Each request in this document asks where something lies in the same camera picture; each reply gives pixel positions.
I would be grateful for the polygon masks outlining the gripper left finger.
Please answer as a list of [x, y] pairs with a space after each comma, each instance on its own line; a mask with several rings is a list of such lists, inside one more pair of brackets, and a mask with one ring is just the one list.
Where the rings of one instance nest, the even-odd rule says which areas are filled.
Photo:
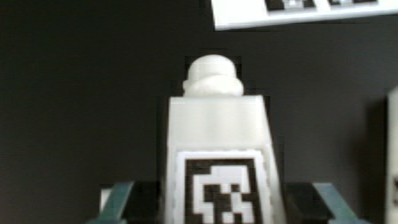
[[86, 224], [127, 224], [122, 217], [133, 183], [115, 183], [99, 193], [99, 214]]

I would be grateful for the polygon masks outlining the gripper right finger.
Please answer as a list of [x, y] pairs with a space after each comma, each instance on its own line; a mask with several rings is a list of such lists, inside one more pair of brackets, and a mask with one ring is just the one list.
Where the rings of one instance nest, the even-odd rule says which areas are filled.
[[326, 224], [371, 224], [357, 217], [333, 185], [314, 183], [312, 186], [332, 214]]

